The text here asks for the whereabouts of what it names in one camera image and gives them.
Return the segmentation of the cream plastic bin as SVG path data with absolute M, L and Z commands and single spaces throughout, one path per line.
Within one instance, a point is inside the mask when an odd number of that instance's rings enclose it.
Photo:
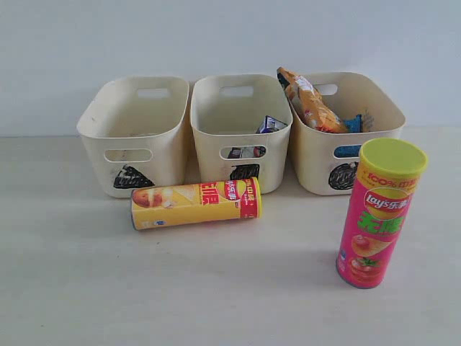
M 359 157 L 338 156 L 338 149 L 357 149 L 373 138 L 398 138 L 404 114 L 371 79 L 352 72 L 307 74 L 305 78 L 341 119 L 362 116 L 362 132 L 332 134 L 305 125 L 292 111 L 289 151 L 298 182 L 317 195 L 348 195 Z
M 287 123 L 256 134 L 265 116 Z M 281 184 L 292 113 L 278 80 L 262 74 L 207 76 L 194 85 L 190 124 L 203 182 L 257 177 L 261 192 Z M 231 147 L 265 146 L 263 157 L 228 159 Z
M 189 82 L 173 76 L 125 77 L 99 90 L 76 128 L 107 195 L 184 182 L 188 100 Z

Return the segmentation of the yellow Lays chips can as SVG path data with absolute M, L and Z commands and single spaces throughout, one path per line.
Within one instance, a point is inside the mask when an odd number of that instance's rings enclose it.
M 261 210 L 261 191 L 255 177 L 149 187 L 131 195 L 131 216 L 137 230 L 258 218 Z

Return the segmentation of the middle cream plastic bin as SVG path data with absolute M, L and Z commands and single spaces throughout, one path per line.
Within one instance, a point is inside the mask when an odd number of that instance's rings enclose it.
M 265 116 L 287 123 L 256 134 Z M 262 74 L 207 76 L 194 85 L 190 124 L 203 182 L 257 177 L 261 192 L 281 184 L 292 113 L 278 80 Z M 228 159 L 231 147 L 265 146 L 263 157 Z

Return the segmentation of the left cream plastic bin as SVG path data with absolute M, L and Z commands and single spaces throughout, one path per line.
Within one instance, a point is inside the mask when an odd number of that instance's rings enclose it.
M 107 195 L 184 182 L 188 100 L 189 82 L 173 76 L 125 77 L 99 90 L 76 128 Z

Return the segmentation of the blue white milk carton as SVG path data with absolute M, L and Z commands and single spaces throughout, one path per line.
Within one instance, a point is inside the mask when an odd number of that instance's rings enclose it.
M 278 132 L 287 127 L 287 123 L 277 120 L 266 115 L 261 125 L 257 128 L 256 134 L 266 134 Z M 244 146 L 231 147 L 228 151 L 228 159 L 250 159 L 260 158 L 265 155 L 267 148 L 265 146 Z

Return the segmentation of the pink Lays chips can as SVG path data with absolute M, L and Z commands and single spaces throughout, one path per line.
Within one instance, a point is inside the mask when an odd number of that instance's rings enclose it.
M 417 146 L 374 138 L 359 151 L 336 269 L 357 288 L 381 284 L 428 159 Z

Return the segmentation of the right cream plastic bin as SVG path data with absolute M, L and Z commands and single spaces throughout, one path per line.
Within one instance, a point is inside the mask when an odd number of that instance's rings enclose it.
M 305 125 L 292 111 L 289 151 L 298 182 L 317 195 L 348 195 L 359 157 L 338 156 L 338 149 L 357 149 L 373 138 L 398 138 L 404 114 L 371 79 L 352 72 L 307 74 L 305 78 L 341 119 L 362 116 L 362 132 L 332 134 Z

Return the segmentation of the blue instant noodle bag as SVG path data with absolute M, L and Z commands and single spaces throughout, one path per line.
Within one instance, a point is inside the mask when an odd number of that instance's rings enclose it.
M 341 145 L 334 149 L 336 158 L 353 158 L 359 156 L 361 144 L 358 143 L 360 133 L 371 133 L 374 126 L 374 118 L 368 112 L 358 114 L 352 119 L 344 120 L 348 129 L 347 134 L 340 135 Z

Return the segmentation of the orange instant noodle bag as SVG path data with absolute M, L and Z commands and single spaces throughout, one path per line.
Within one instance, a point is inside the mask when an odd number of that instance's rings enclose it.
M 277 78 L 297 116 L 306 126 L 324 133 L 349 132 L 344 121 L 323 103 L 322 95 L 304 76 L 279 67 Z

